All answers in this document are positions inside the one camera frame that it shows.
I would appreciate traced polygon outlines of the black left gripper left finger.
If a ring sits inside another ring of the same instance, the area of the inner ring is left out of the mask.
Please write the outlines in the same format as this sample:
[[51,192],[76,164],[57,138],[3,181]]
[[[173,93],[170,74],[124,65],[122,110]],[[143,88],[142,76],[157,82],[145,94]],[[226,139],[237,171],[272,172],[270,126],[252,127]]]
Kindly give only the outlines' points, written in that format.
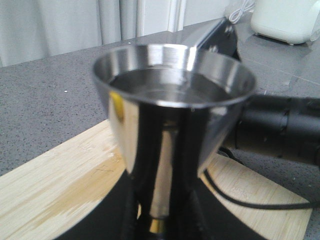
[[57,240],[132,240],[138,202],[126,172],[103,200]]

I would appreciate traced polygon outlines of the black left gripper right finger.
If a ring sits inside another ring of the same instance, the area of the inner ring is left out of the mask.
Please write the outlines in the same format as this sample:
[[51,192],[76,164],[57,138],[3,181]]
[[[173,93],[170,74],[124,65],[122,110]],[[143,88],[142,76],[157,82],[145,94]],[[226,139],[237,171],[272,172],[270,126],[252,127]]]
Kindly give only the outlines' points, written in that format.
[[187,177],[188,240],[264,240],[232,214],[195,175]]

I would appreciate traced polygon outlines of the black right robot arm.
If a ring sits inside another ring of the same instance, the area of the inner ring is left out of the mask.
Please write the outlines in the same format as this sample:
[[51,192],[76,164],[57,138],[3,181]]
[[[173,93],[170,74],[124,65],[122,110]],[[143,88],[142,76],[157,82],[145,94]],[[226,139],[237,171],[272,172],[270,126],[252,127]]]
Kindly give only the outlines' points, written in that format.
[[291,46],[220,18],[186,27],[183,44],[239,59],[256,77],[189,216],[208,240],[319,239],[319,42]]

